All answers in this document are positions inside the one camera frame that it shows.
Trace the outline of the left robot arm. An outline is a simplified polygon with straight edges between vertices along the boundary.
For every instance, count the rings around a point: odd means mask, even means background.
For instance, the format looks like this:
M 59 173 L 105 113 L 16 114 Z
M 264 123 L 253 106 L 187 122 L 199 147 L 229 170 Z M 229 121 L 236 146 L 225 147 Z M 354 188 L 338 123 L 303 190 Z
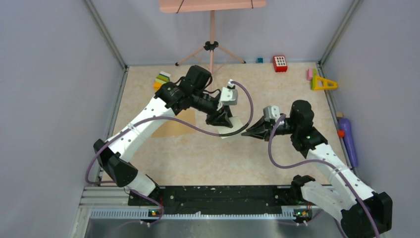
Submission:
M 208 70 L 191 66 L 178 81 L 163 84 L 145 108 L 117 134 L 94 143 L 94 159 L 113 184 L 139 192 L 147 205 L 158 201 L 156 183 L 132 165 L 131 160 L 146 140 L 167 121 L 177 120 L 176 116 L 184 110 L 192 108 L 205 113 L 208 125 L 233 127 L 230 106 L 237 104 L 236 83 L 230 80 L 217 90 L 216 96 L 207 90 L 211 83 L 212 74 Z

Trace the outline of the beige lined letter paper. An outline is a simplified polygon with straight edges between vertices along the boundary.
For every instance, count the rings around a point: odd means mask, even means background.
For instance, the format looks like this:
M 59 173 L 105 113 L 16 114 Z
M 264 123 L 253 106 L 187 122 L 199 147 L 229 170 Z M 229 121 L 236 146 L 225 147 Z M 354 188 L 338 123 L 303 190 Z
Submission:
M 234 117 L 231 117 L 229 119 L 230 119 L 233 127 L 229 128 L 229 127 L 225 127 L 225 126 L 217 126 L 216 129 L 217 129 L 218 134 L 232 133 L 232 132 L 238 131 L 240 128 L 242 128 L 244 126 L 244 124 L 242 123 L 241 119 L 238 116 L 234 116 Z M 244 131 L 244 129 L 241 129 L 238 134 L 235 134 L 233 136 L 222 136 L 221 139 L 229 140 L 232 137 L 239 136 L 240 133 L 243 132 L 243 131 Z

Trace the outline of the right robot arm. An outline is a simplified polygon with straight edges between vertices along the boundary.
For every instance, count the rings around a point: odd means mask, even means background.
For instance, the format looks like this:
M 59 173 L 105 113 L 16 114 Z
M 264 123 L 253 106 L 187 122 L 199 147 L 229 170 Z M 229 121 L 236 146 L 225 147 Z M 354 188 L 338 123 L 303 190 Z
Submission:
M 377 193 L 344 164 L 314 127 L 314 116 L 311 104 L 305 100 L 294 101 L 289 116 L 276 106 L 267 106 L 261 119 L 242 135 L 267 141 L 269 159 L 276 167 L 291 169 L 313 164 L 334 188 L 327 189 L 311 176 L 295 176 L 290 191 L 294 203 L 307 201 L 318 206 L 340 224 L 349 238 L 380 237 L 392 228 L 391 197 L 386 192 Z M 277 135 L 289 135 L 304 161 L 288 166 L 275 162 L 272 143 Z

